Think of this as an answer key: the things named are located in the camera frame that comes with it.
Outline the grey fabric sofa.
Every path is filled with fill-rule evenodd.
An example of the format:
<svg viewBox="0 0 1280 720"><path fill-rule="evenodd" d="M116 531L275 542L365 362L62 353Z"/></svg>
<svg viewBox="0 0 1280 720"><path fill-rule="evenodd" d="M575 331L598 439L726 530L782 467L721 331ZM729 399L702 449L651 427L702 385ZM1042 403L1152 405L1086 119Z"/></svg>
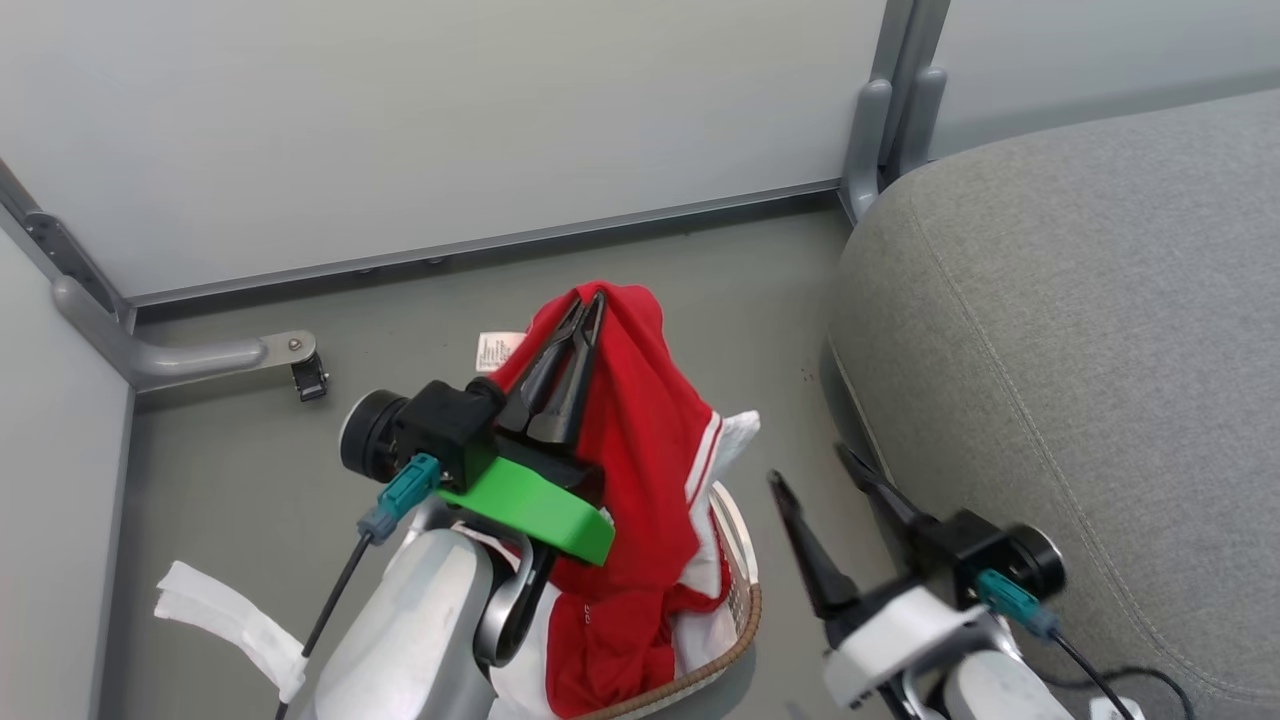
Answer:
<svg viewBox="0 0 1280 720"><path fill-rule="evenodd" d="M827 337L908 497L1056 543L1091 661L1280 720L1280 88L906 174Z"/></svg>

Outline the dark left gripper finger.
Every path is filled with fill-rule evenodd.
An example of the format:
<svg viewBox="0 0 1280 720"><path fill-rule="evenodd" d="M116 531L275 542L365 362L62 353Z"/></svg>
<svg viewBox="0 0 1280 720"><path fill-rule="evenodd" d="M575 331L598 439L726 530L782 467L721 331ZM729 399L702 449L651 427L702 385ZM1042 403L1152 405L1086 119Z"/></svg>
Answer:
<svg viewBox="0 0 1280 720"><path fill-rule="evenodd" d="M607 296L576 299L527 372L527 437L575 447L585 416Z"/></svg>
<svg viewBox="0 0 1280 720"><path fill-rule="evenodd" d="M588 368L588 309L575 299L508 393L498 427L508 436L576 436Z"/></svg>

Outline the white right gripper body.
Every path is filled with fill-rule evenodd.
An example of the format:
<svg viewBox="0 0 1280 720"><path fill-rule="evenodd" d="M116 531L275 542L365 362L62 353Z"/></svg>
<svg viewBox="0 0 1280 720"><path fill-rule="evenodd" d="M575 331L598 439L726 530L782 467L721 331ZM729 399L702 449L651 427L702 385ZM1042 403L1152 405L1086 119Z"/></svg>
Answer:
<svg viewBox="0 0 1280 720"><path fill-rule="evenodd" d="M919 680L1004 651L1004 624L986 606L957 610L924 585L867 594L824 620L824 687L845 708L878 696L892 710L929 710Z"/></svg>

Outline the black caster wheel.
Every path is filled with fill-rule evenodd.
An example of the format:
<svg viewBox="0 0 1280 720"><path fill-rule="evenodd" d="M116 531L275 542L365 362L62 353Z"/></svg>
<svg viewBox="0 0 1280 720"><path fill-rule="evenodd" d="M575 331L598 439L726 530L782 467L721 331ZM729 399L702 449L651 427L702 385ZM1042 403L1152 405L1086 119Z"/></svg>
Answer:
<svg viewBox="0 0 1280 720"><path fill-rule="evenodd" d="M326 396L329 374L324 369L319 352L300 363L291 364L291 375L301 402L310 402Z"/></svg>

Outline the grey partition corner post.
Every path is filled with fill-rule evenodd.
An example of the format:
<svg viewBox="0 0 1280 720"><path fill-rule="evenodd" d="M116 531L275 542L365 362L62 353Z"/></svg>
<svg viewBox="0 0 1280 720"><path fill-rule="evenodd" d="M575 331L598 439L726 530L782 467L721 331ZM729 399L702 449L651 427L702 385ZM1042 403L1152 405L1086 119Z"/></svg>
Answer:
<svg viewBox="0 0 1280 720"><path fill-rule="evenodd" d="M858 91L840 201L859 223L879 193L929 161L948 83L934 63L952 0L886 0L870 78Z"/></svg>

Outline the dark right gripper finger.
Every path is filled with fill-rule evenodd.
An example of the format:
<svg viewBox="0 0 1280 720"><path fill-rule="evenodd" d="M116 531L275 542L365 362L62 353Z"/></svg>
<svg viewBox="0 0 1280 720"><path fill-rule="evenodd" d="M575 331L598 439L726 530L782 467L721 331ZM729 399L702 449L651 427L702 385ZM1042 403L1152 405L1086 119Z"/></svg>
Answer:
<svg viewBox="0 0 1280 720"><path fill-rule="evenodd" d="M768 484L812 610L820 620L832 620L858 605L860 591L826 552L808 525L803 506L783 475L777 470L769 470Z"/></svg>
<svg viewBox="0 0 1280 720"><path fill-rule="evenodd" d="M855 487L869 500L901 562L955 562L951 548L940 542L942 524L937 518L923 512L846 445L836 445L836 455Z"/></svg>

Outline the white laundry basket brown rim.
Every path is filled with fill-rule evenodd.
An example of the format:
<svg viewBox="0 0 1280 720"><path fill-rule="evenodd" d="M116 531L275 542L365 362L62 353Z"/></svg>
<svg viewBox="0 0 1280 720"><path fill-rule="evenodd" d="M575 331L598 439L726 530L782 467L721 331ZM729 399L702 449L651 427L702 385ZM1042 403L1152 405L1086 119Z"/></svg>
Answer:
<svg viewBox="0 0 1280 720"><path fill-rule="evenodd" d="M681 612L672 620L678 670L672 682L575 720L644 720L713 685L753 647L762 621L762 587L751 537L722 483L712 484L708 498L727 566L723 602L712 612Z"/></svg>

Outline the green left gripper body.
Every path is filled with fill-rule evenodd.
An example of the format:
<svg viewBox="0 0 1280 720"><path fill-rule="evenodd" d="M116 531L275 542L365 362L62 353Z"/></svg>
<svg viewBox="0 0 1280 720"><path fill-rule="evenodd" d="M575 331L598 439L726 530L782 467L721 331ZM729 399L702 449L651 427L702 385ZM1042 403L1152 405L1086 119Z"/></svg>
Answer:
<svg viewBox="0 0 1280 720"><path fill-rule="evenodd" d="M462 495L445 487L445 502L516 530L579 561L602 566L614 527L602 512L604 469L513 439L498 442L498 456Z"/></svg>

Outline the grey partition bottom rail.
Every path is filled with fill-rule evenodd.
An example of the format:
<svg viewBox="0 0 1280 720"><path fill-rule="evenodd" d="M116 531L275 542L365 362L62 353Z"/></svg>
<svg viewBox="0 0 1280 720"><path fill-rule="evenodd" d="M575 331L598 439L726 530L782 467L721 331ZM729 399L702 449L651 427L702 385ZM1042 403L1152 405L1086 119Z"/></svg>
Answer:
<svg viewBox="0 0 1280 720"><path fill-rule="evenodd" d="M765 190L753 193L741 193L724 199L690 202L672 208L660 208L649 211L637 211L620 217L602 218L589 222L579 222L567 225L557 225L535 231L520 231L500 234L490 238L470 240L454 243L444 243L431 247L411 249L399 252L387 252L366 258L356 258L338 263L325 263L314 266L271 272L259 275L250 275L232 281L219 281L206 284L197 284L178 290L166 290L154 293L141 293L128 297L125 301L133 307L156 307L168 304L178 304L197 299L223 296L236 292L251 291L256 288L284 286L287 283L312 281L319 278L337 277L349 273L364 273L385 266L398 266L407 263L436 260L439 258L452 258L467 252L481 252L495 249L504 249L522 243L536 243L558 240L563 237L589 234L616 228L628 228L650 224L654 222L667 222L685 217L709 217L718 211L732 211L737 208L754 208L765 202L785 201L794 197L810 196L815 193L835 192L841 186L841 179L820 179L805 184L795 184L776 190Z"/></svg>

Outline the grey partition side post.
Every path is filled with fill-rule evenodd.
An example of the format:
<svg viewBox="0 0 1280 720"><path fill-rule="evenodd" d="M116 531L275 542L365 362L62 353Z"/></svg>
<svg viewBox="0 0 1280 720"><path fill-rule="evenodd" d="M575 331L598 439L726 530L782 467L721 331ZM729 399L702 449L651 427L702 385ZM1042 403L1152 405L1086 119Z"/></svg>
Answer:
<svg viewBox="0 0 1280 720"><path fill-rule="evenodd" d="M0 158L0 206L19 225L20 245L46 273L67 275L93 297L125 329L134 329L136 310L116 291L70 229L45 211Z"/></svg>

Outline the grey partition support foot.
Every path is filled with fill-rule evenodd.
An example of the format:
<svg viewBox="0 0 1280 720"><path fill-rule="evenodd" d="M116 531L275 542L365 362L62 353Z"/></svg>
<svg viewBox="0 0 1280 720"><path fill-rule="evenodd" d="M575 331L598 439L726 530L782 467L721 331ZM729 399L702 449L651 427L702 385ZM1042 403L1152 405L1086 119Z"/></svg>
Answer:
<svg viewBox="0 0 1280 720"><path fill-rule="evenodd" d="M138 392L276 366L291 369L292 363L319 352L315 336L307 331L184 347L151 345L127 333L79 282L67 275L52 281L51 296L61 316Z"/></svg>

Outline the red garment with white stripes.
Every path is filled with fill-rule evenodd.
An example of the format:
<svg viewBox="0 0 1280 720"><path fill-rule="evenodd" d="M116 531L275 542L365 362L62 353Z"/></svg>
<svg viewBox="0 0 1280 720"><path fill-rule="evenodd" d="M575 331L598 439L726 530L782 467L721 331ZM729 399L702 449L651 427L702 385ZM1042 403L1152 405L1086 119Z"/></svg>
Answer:
<svg viewBox="0 0 1280 720"><path fill-rule="evenodd" d="M603 468L614 542L600 566L556 562L521 650L492 673L492 720L575 720L675 680L677 616L727 594L707 502L724 421L672 360L648 288L593 282L552 300L493 380L515 388L571 302L596 291L605 318L579 456Z"/></svg>

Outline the white cloth liner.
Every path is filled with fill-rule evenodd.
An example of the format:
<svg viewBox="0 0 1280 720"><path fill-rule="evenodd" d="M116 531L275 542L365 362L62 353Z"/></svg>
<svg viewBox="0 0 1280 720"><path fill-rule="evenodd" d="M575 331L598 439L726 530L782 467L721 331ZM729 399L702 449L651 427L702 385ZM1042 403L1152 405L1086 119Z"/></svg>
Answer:
<svg viewBox="0 0 1280 720"><path fill-rule="evenodd" d="M712 612L727 578L708 495L760 428L754 411L712 414L701 436L678 525L698 539L678 579L660 592L604 584L604 571L562 562L538 606L526 644L493 675L486 720L575 720L672 682L677 675L672 620Z"/></svg>

